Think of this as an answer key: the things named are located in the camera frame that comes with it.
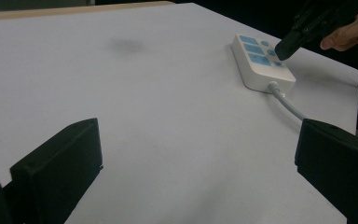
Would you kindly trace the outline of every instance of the white power strip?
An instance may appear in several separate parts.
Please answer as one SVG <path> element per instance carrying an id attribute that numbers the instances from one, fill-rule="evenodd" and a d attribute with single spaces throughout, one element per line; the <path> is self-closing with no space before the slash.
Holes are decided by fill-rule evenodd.
<path id="1" fill-rule="evenodd" d="M 289 92 L 296 78 L 279 60 L 271 44 L 246 35 L 235 35 L 232 43 L 243 83 L 254 91 L 271 93 L 269 84 L 276 82 L 281 93 Z"/>

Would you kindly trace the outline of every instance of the finger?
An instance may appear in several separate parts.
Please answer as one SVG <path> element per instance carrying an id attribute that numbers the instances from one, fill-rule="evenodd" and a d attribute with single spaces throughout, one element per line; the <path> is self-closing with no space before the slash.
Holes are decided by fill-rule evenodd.
<path id="1" fill-rule="evenodd" d="M 322 41 L 321 41 L 321 49 L 331 49 L 334 45 L 333 39 L 331 37 L 325 37 Z"/>
<path id="2" fill-rule="evenodd" d="M 334 42 L 337 44 L 345 45 L 354 39 L 358 39 L 358 21 L 341 27 L 334 35 Z"/>
<path id="3" fill-rule="evenodd" d="M 345 51 L 347 49 L 352 48 L 353 46 L 355 46 L 357 44 L 358 44 L 358 41 L 352 41 L 352 42 L 350 42 L 348 44 L 345 44 L 345 45 L 334 45 L 332 48 L 336 49 L 338 51 Z"/>

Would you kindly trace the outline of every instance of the blue button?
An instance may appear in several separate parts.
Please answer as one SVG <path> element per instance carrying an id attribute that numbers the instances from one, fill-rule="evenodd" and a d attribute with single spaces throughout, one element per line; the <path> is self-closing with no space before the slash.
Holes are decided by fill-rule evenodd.
<path id="1" fill-rule="evenodd" d="M 282 63 L 274 62 L 278 67 L 283 67 Z"/>
<path id="2" fill-rule="evenodd" d="M 268 53 L 269 55 L 271 55 L 271 56 L 275 56 L 275 55 L 276 55 L 276 54 L 275 54 L 275 51 L 272 50 L 272 49 L 267 50 L 267 53 Z"/>
<path id="3" fill-rule="evenodd" d="M 248 54 L 249 57 L 251 58 L 251 61 L 253 63 L 260 63 L 266 66 L 271 66 L 271 63 L 269 62 L 269 59 L 264 57 L 264 56 L 260 56 L 260 55 L 255 55 L 255 54 Z"/>
<path id="4" fill-rule="evenodd" d="M 260 47 L 258 47 L 258 46 L 247 45 L 247 44 L 244 44 L 244 46 L 245 46 L 246 50 L 248 50 L 248 51 L 250 51 L 250 52 L 264 55 L 263 50 L 262 50 Z"/>
<path id="5" fill-rule="evenodd" d="M 254 38 L 244 36 L 244 35 L 240 35 L 240 39 L 241 39 L 241 41 L 243 41 L 245 43 L 258 45 L 257 41 Z"/>

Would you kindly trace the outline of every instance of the power cord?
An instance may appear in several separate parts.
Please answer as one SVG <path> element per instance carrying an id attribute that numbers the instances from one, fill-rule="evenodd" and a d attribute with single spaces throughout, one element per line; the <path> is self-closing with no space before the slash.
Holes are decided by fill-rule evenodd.
<path id="1" fill-rule="evenodd" d="M 290 103 L 284 98 L 284 96 L 281 94 L 281 91 L 280 91 L 280 89 L 278 87 L 277 82 L 271 81 L 268 84 L 268 90 L 271 91 L 271 93 L 275 96 L 275 98 L 277 98 L 279 100 L 279 102 L 281 102 L 281 104 L 287 110 L 289 110 L 292 114 L 294 114 L 296 117 L 298 117 L 301 120 L 307 118 L 303 113 L 301 113 L 296 108 L 294 108 L 292 105 L 290 105 Z"/>

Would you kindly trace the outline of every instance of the table surface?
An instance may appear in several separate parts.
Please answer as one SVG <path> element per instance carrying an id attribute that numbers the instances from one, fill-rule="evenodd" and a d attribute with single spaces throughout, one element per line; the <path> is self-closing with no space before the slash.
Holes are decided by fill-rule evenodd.
<path id="1" fill-rule="evenodd" d="M 0 183 L 97 118 L 104 169 L 66 223 L 345 223 L 296 172 L 300 120 L 244 87 L 236 34 L 279 41 L 195 4 L 0 20 Z M 286 65 L 296 108 L 355 133 L 357 70 Z"/>

